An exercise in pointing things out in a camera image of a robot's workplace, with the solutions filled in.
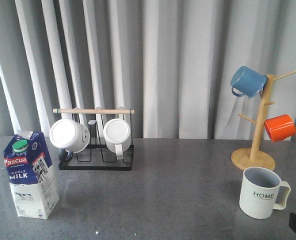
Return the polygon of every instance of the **red mug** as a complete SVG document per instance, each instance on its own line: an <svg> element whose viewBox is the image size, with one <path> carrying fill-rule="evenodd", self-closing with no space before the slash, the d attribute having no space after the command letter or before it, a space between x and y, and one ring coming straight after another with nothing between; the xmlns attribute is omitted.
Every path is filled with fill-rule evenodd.
<svg viewBox="0 0 296 240"><path fill-rule="evenodd" d="M264 121L264 128L271 141L282 141L296 134L296 127L287 114L276 116Z"/></svg>

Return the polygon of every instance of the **white home mug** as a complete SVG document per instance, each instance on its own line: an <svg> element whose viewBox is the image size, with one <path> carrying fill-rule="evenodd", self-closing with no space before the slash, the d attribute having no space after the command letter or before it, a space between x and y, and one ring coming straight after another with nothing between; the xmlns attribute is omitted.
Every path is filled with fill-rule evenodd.
<svg viewBox="0 0 296 240"><path fill-rule="evenodd" d="M281 203L276 203L280 187L286 190ZM273 209L283 210L291 187L273 171L263 167L248 167L243 171L239 206L248 216L255 219L270 217Z"/></svg>
<svg viewBox="0 0 296 240"><path fill-rule="evenodd" d="M52 125L49 137L55 147L76 154L87 147L91 136L84 125L71 119L60 119Z"/></svg>
<svg viewBox="0 0 296 240"><path fill-rule="evenodd" d="M131 129L128 123L119 118L111 119L103 127L103 136L107 148L116 153L117 159L124 159L124 151L132 143Z"/></svg>

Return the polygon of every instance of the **white curtain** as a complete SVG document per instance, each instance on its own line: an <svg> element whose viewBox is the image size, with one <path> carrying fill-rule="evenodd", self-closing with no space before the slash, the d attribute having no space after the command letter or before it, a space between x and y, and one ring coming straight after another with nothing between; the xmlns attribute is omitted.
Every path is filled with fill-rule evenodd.
<svg viewBox="0 0 296 240"><path fill-rule="evenodd" d="M72 117L53 108L78 107L135 109L136 138L252 139L237 114L256 119L260 96L230 87L243 65L296 70L296 1L0 0L0 136L47 136ZM296 74L271 101L296 125Z"/></svg>

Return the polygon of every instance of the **blue mug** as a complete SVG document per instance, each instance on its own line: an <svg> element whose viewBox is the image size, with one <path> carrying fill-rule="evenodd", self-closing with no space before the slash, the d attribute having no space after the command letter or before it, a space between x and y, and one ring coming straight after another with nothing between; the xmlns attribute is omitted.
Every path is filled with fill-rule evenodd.
<svg viewBox="0 0 296 240"><path fill-rule="evenodd" d="M251 99L263 90L266 81L267 77L265 75L261 75L249 67L242 66L230 81L231 92L238 98L247 95Z"/></svg>

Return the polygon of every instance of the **cup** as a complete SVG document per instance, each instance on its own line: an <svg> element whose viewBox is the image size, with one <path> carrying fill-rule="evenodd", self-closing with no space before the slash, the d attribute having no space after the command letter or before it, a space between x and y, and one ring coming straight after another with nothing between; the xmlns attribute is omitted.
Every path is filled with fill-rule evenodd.
<svg viewBox="0 0 296 240"><path fill-rule="evenodd" d="M263 90L266 80L267 77L265 75L242 66L236 71L230 81L231 92L238 98L247 95L251 99Z"/></svg>
<svg viewBox="0 0 296 240"><path fill-rule="evenodd" d="M132 143L131 129L128 123L119 118L111 119L103 127L103 136L107 148L116 153L117 159L124 159L124 151Z"/></svg>
<svg viewBox="0 0 296 240"><path fill-rule="evenodd" d="M282 141L296 134L295 124L287 114L265 120L264 128L273 142Z"/></svg>
<svg viewBox="0 0 296 240"><path fill-rule="evenodd" d="M285 187L281 203L276 203L280 187ZM248 167L243 171L239 206L255 219L269 218L273 209L283 210L291 191L288 182L282 181L273 171L263 167Z"/></svg>
<svg viewBox="0 0 296 240"><path fill-rule="evenodd" d="M52 125L49 137L55 147L79 153L87 147L91 136L84 125L71 119L60 119Z"/></svg>

